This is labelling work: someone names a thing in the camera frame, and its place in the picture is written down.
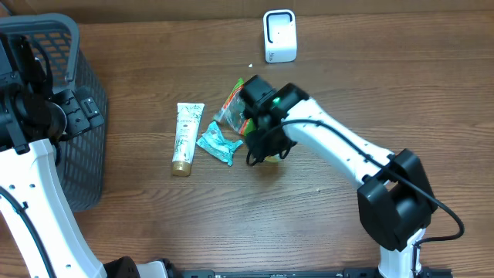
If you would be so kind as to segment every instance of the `gold tube cap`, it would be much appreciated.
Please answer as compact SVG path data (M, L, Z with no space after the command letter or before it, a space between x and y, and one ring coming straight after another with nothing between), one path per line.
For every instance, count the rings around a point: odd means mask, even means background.
M191 174L191 164L185 161L173 161L171 162L171 174L187 177Z

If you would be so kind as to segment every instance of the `green light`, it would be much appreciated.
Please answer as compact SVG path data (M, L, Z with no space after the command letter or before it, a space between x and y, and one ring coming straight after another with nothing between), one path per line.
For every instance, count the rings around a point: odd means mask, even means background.
M273 106L276 106L276 105L278 105L278 104L279 104L279 102L280 102L280 98L279 98L279 97L277 97L276 99L272 100L272 105L273 105Z

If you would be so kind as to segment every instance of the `small white box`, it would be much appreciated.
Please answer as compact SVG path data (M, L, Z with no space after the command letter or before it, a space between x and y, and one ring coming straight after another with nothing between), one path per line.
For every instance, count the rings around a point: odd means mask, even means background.
M295 14L288 9L264 14L264 46L266 62L291 62L296 58Z

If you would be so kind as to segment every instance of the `black base bar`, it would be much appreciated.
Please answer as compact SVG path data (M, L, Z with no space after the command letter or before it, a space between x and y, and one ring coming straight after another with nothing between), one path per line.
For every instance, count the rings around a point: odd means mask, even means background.
M212 270L186 270L182 278L382 278L377 268L345 269L343 271L272 271L224 272ZM420 278L452 278L451 270L434 270L423 267Z

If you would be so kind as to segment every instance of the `cable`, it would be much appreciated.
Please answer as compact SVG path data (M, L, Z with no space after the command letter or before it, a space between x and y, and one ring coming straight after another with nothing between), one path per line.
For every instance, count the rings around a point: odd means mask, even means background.
M364 151L360 149L356 144L354 144L350 139L345 137L341 132L339 132L336 128L331 127L329 124L325 124L321 120L310 120L310 119L297 119L297 120L287 120L282 122L281 124L273 127L272 129L266 131L260 138L259 142L263 142L271 133L274 131L277 131L278 129L288 125L288 124L315 124L316 126L321 126L326 128L327 130L333 132L335 135L337 135L341 140L345 141L350 147L352 147L359 155L363 156L365 159L367 159L369 162L372 164L378 166L380 169L385 171L388 175L390 175L392 178L397 180L398 182L407 185L408 187L414 189L416 192L420 193L422 196L426 197L427 200L431 201L435 205L437 205L439 208L444 210L446 213L448 213L458 224L458 232L452 236L436 236L436 237L430 237L426 239L421 239L418 240L416 243L414 243L414 253L413 253L413 266L412 266L412 272L414 274L414 277L417 277L417 271L415 269L415 265L417 262L417 251L420 249L420 245L422 243L427 243L427 242L443 242L443 241L449 241L449 240L454 240L454 239L459 239L460 237L463 236L465 233L465 225L463 224L462 220L445 204L440 202L438 199L430 196L427 192L423 191L417 185L412 184L409 182L406 178L401 177L400 175L396 174L392 170L390 170L388 167L382 165L381 163L375 161L373 157ZM249 150L247 154L247 164L249 163L250 156L252 152Z
M31 219L29 219L27 213L25 213L26 207L22 207L15 198L8 193L5 188L0 187L0 195L4 196L5 199L12 205L14 208L15 212L21 217L22 221L25 224L25 227L29 230L29 233L32 236L32 239L34 240L34 243L36 244L36 247L38 247L39 255L41 256L41 259L43 260L43 263L45 264L46 272L48 273L48 277L50 278L56 278L55 275L55 270L53 269L52 263L49 260L48 253L46 252L45 246L43 245L43 242L41 241L41 238L39 238L39 234L36 231L36 228L31 222Z
M46 82L48 83L47 87L52 89L53 88L53 74L52 74L52 67L49 64L49 57L48 57L48 55L46 55L45 50L39 44L39 42L37 42L36 40L31 40L29 42L32 44L32 46L34 46L35 49L37 49L39 51L39 53L41 54L41 56L45 60Z
M60 143L57 141L57 142L54 142L53 143L53 147L55 147L55 167L58 166L60 164L60 161L62 159L62 149L60 148Z

